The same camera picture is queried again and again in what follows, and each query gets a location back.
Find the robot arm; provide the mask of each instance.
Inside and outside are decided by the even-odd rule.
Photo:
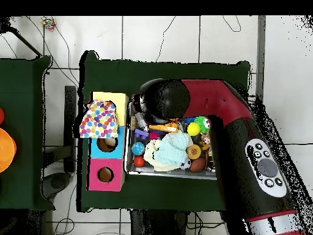
[[[220,80],[163,80],[146,86],[141,97],[147,112],[162,119],[210,118],[230,235],[303,235],[284,175],[249,106],[231,85]]]

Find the button panel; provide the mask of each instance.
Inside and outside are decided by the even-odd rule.
[[[245,152],[260,188],[274,197],[285,196],[286,184],[267,144],[252,139],[246,144]]]

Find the blue block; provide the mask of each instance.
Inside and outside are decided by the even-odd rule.
[[[97,139],[92,138],[91,140],[91,157],[94,159],[122,159],[123,158],[123,149],[124,149],[124,136],[125,129],[124,127],[118,126],[117,134],[117,147],[112,152],[103,152],[99,150],[97,146]]]

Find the red ball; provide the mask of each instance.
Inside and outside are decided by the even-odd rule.
[[[134,165],[138,168],[144,165],[144,158],[141,156],[136,156],[134,158]]]
[[[0,124],[2,124],[4,121],[4,112],[3,110],[0,108]]]

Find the round button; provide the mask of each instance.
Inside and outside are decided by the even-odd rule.
[[[259,158],[261,158],[262,154],[259,151],[255,151],[254,156],[255,156],[255,158],[259,159]]]
[[[275,179],[275,183],[280,187],[282,186],[282,181],[278,177]]]
[[[257,143],[256,144],[256,148],[261,150],[263,147],[262,147],[262,145],[260,143]]]
[[[266,177],[275,177],[278,173],[277,164],[270,159],[262,159],[257,164],[259,172]]]
[[[264,154],[264,156],[266,156],[266,158],[270,157],[270,153],[268,151],[264,151],[263,154]]]
[[[265,180],[265,185],[267,187],[274,187],[274,182],[271,179]]]

